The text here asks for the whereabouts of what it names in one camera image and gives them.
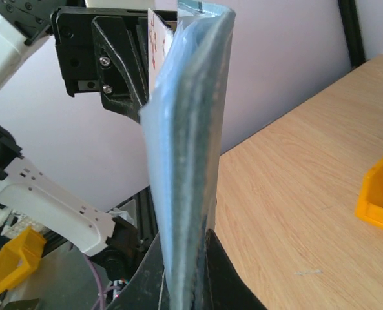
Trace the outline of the white blossom VIP card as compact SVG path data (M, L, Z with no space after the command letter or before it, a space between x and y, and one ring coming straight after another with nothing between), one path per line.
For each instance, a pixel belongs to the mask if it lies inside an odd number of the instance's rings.
M149 95L152 94L156 78L171 47L174 32L169 28L158 14L148 9L148 79Z

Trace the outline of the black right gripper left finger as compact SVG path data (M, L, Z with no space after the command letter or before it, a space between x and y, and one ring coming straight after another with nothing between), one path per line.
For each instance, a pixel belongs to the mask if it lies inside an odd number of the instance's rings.
M169 308L160 234L157 234L138 270L121 294L109 305L109 309L165 310Z

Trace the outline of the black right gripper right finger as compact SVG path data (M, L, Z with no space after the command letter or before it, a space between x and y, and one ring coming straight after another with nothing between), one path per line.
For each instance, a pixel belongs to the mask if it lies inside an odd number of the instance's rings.
M204 273L198 292L197 309L267 309L240 278L212 229L205 235Z

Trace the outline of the blue card holder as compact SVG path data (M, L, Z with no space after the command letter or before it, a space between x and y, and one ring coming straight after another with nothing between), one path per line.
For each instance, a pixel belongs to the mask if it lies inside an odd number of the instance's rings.
M209 1L179 1L177 13L140 123L169 307L201 309L236 14Z

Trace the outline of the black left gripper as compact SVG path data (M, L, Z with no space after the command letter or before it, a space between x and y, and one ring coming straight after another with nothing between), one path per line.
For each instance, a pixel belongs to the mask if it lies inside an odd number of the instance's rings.
M139 123L148 100L147 10L66 6L51 21L67 94L100 92L104 109Z

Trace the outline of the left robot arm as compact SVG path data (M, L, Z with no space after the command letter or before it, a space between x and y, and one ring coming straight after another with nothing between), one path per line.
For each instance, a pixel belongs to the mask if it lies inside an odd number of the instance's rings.
M106 110L139 121L149 97L148 10L79 1L0 1L0 89L48 38L68 94L99 92ZM137 229L50 180L0 126L0 205L72 242L110 280L130 280L145 251Z

